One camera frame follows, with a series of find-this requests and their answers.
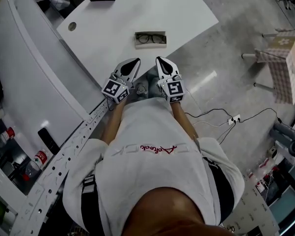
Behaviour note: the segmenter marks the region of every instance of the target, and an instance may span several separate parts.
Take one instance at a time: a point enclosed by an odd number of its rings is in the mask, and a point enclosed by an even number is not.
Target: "black strap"
[[[83,223],[91,235],[105,236],[100,219],[98,193],[95,176],[90,175],[83,181],[81,212]]]
[[[203,157],[213,173],[220,204],[220,223],[232,212],[235,206],[235,197],[231,185],[221,168],[213,161]]]

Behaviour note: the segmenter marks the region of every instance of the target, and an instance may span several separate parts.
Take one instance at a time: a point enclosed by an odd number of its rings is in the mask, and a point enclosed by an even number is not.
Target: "eyeglasses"
[[[166,42],[166,36],[160,34],[137,34],[136,39],[141,44],[146,44],[149,40],[152,40],[154,44],[164,44]]]

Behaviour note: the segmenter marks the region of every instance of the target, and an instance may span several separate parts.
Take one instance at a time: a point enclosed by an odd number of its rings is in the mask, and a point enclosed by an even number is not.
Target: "power strip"
[[[233,118],[228,119],[228,124],[232,125],[234,121],[239,122],[239,119],[240,119],[240,115],[236,115]]]

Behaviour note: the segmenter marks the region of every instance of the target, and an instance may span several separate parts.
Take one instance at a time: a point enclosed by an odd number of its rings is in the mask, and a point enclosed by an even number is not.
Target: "gray floor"
[[[183,76],[188,94],[182,106],[198,115],[213,108],[224,108],[231,115],[245,119],[265,108],[273,108],[285,123],[295,114],[291,105],[275,104],[272,93],[255,88],[259,82],[272,86],[269,68],[242,60],[241,53],[253,53],[264,48],[267,41],[261,33],[274,29],[292,29],[275,0],[204,0],[219,23],[169,56]],[[190,118],[192,123],[209,121],[219,125],[227,121],[223,111],[214,111],[203,117]],[[237,124],[221,144],[227,156],[245,171],[253,167],[273,140],[268,132],[275,122],[271,110]],[[229,128],[211,127],[198,122],[194,125],[201,137],[216,139]]]

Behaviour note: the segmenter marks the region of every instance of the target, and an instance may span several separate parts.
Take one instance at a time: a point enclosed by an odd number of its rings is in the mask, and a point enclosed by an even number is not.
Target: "small table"
[[[76,28],[69,31],[75,22]],[[83,1],[57,28],[63,40],[102,87],[118,63],[140,58],[137,78],[218,23],[203,0]],[[136,31],[166,31],[167,47],[135,49]]]
[[[254,86],[272,91],[276,103],[295,104],[295,30],[276,34],[262,34],[274,37],[265,50],[255,49],[255,54],[242,54],[242,58],[255,58],[258,63],[268,63],[274,88],[254,83]]]

